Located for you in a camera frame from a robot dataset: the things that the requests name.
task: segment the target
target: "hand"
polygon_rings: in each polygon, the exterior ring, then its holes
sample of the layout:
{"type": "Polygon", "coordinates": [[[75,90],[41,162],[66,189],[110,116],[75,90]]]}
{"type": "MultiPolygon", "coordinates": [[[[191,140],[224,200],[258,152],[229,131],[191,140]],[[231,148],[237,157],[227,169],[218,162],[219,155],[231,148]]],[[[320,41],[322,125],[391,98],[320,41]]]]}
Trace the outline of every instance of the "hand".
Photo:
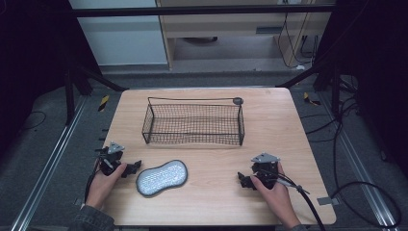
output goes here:
{"type": "MultiPolygon", "coordinates": [[[[278,163],[278,170],[279,173],[285,174],[280,163],[278,163]]],[[[279,218],[286,229],[290,230],[300,224],[293,210],[291,198],[289,197],[288,188],[286,188],[286,186],[276,182],[273,189],[269,190],[257,177],[251,176],[251,180],[255,188],[267,202],[268,207],[279,218]]]]}
{"type": "Polygon", "coordinates": [[[101,210],[106,198],[114,188],[117,179],[119,179],[120,175],[125,171],[126,166],[127,164],[122,163],[109,176],[105,175],[100,170],[96,172],[95,177],[90,184],[88,199],[85,204],[97,210],[101,210]]]}

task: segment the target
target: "floor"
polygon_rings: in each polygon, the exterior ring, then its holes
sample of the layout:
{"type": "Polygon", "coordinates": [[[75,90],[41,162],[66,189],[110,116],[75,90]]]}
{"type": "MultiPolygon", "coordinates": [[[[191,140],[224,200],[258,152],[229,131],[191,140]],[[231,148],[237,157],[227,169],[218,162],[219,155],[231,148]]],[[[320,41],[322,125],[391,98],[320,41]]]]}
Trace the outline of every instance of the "floor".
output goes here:
{"type": "MultiPolygon", "coordinates": [[[[308,53],[313,47],[311,40],[306,40],[303,52],[297,54],[302,61],[311,60],[308,53]]],[[[272,37],[218,38],[217,41],[188,38],[177,41],[172,69],[144,68],[138,73],[106,73],[105,76],[133,89],[273,87],[292,79],[302,68],[308,67],[310,64],[287,67],[280,59],[279,47],[272,37]]],[[[367,124],[358,114],[358,108],[354,108],[352,99],[344,106],[350,106],[350,111],[344,114],[344,128],[337,138],[335,149],[333,141],[328,140],[334,138],[338,123],[313,132],[332,120],[330,89],[314,92],[314,79],[315,76],[311,76],[301,81],[291,88],[291,93],[304,129],[309,133],[308,139],[326,189],[330,193],[336,190],[334,177],[340,185],[355,180],[373,182],[386,189],[402,213],[402,223],[398,228],[389,230],[408,230],[408,181],[395,163],[381,160],[380,150],[367,124]],[[309,93],[311,101],[305,101],[305,92],[309,93]]],[[[344,79],[358,88],[352,77],[344,76],[344,79]]],[[[106,136],[104,129],[109,128],[120,97],[120,92],[109,90],[97,82],[91,83],[94,87],[92,96],[83,97],[76,93],[75,102],[82,115],[72,131],[67,133],[64,128],[64,89],[54,90],[36,101],[25,129],[22,129],[10,149],[13,158],[1,165],[0,230],[9,230],[10,225],[21,220],[17,219],[18,216],[28,221],[28,230],[65,230],[64,226],[74,217],[90,172],[87,166],[94,160],[94,149],[103,143],[106,136]],[[103,113],[97,112],[100,100],[106,94],[110,96],[108,106],[103,113]],[[61,134],[66,134],[68,143],[59,143],[61,134]],[[54,155],[56,148],[61,156],[54,155]],[[39,179],[45,182],[43,187],[37,184],[39,179]],[[37,194],[31,194],[33,189],[38,189],[37,194]],[[35,210],[27,212],[24,210],[26,206],[32,206],[35,210]]],[[[348,92],[342,92],[342,102],[351,96],[348,92]]],[[[355,186],[345,190],[343,196],[339,198],[341,204],[335,206],[338,220],[335,224],[327,225],[328,230],[383,230],[351,213],[344,205],[344,198],[373,223],[378,224],[377,220],[382,218],[386,221],[390,219],[384,218],[384,215],[397,218],[398,212],[393,203],[386,196],[378,195],[377,191],[355,186]]]]}

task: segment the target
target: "wooden table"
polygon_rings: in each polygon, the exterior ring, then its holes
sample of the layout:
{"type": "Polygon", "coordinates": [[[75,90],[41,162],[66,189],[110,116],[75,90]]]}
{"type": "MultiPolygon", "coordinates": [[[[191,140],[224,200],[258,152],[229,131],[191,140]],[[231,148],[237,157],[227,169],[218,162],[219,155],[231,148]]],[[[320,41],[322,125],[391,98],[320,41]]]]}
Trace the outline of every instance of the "wooden table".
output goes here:
{"type": "MultiPolygon", "coordinates": [[[[301,185],[314,203],[323,223],[333,223],[331,205],[319,206],[326,197],[312,150],[292,96],[287,89],[178,89],[127,90],[118,103],[105,145],[125,146],[122,162],[142,160],[140,171],[119,179],[105,204],[116,225],[273,225],[279,221],[257,191],[244,189],[237,172],[252,173],[250,160],[267,152],[281,158],[285,173],[301,185]],[[147,97],[243,99],[245,137],[243,145],[146,144],[141,128],[147,97]],[[183,161],[189,171],[186,184],[146,198],[136,190],[144,169],[171,160],[183,161]]],[[[289,189],[295,212],[305,224],[317,223],[300,193],[289,189]]]]}

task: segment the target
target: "gray floor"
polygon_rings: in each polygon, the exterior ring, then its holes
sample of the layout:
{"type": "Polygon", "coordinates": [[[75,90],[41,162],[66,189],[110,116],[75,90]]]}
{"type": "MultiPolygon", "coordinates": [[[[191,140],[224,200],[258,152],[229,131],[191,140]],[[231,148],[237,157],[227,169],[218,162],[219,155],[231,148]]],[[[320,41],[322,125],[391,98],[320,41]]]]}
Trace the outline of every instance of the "gray floor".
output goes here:
{"type": "MultiPolygon", "coordinates": [[[[218,38],[216,42],[205,39],[180,39],[177,42],[174,67],[171,70],[144,69],[138,74],[106,75],[110,80],[132,89],[143,88],[216,88],[235,86],[271,87],[292,79],[300,73],[295,67],[287,67],[280,59],[278,47],[271,38],[218,38]]],[[[324,105],[306,103],[303,93],[309,92],[311,99],[326,102],[330,90],[315,93],[311,88],[314,77],[310,77],[291,88],[293,101],[301,117],[305,131],[312,131],[330,121],[324,105]]],[[[30,226],[67,226],[79,209],[85,184],[94,161],[94,149],[100,148],[106,136],[103,129],[110,126],[120,92],[115,92],[91,81],[92,96],[76,95],[76,103],[84,102],[83,113],[70,135],[58,165],[49,182],[39,196],[36,210],[29,217],[30,226]],[[108,94],[110,100],[104,112],[97,112],[101,98],[108,94]]],[[[352,96],[342,93],[342,100],[352,96]]],[[[12,158],[1,164],[0,178],[0,226],[13,224],[23,209],[32,189],[47,166],[53,149],[64,131],[64,89],[49,92],[36,101],[34,111],[27,119],[25,128],[9,150],[12,158]]],[[[338,139],[336,155],[333,142],[323,141],[334,137],[336,127],[328,126],[308,135],[319,170],[329,193],[334,184],[334,162],[340,185],[361,180],[365,170],[370,180],[385,189],[402,211],[399,230],[408,230],[407,211],[408,181],[395,163],[383,162],[365,121],[353,110],[344,117],[344,129],[338,139]]],[[[344,198],[361,214],[377,221],[372,204],[367,200],[370,192],[360,186],[343,192],[344,198]]],[[[385,199],[384,203],[396,216],[394,207],[385,199]]],[[[328,230],[381,230],[357,218],[341,201],[335,206],[337,221],[327,225],[328,230]]]]}

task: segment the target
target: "black wire basket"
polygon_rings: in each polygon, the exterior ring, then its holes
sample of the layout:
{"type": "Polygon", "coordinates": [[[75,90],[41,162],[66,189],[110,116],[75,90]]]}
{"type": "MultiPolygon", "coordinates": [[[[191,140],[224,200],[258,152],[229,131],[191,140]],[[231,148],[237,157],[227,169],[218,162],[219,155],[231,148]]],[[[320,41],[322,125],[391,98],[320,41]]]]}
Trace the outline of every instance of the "black wire basket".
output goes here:
{"type": "Polygon", "coordinates": [[[142,129],[146,143],[243,143],[243,100],[239,97],[147,100],[142,129]]]}

